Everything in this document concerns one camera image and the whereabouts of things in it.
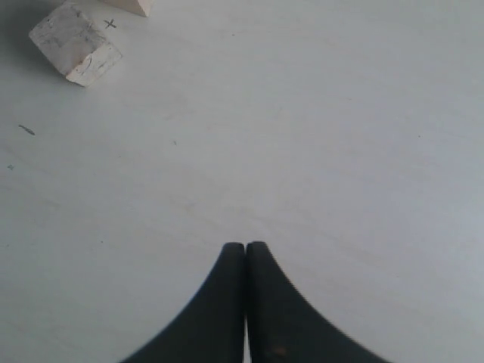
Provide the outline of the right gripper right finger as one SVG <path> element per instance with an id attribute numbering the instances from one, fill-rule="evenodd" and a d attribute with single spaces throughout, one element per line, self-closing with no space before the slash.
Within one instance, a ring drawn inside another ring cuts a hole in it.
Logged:
<path id="1" fill-rule="evenodd" d="M 332 325 L 287 278 L 268 245 L 246 249 L 252 362 L 384 362 Z"/>

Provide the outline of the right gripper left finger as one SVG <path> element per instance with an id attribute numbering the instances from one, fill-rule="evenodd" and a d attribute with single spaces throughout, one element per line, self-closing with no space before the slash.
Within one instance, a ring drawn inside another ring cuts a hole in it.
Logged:
<path id="1" fill-rule="evenodd" d="M 224 244 L 191 301 L 126 362 L 242 362 L 245 339 L 245 249 Z"/>

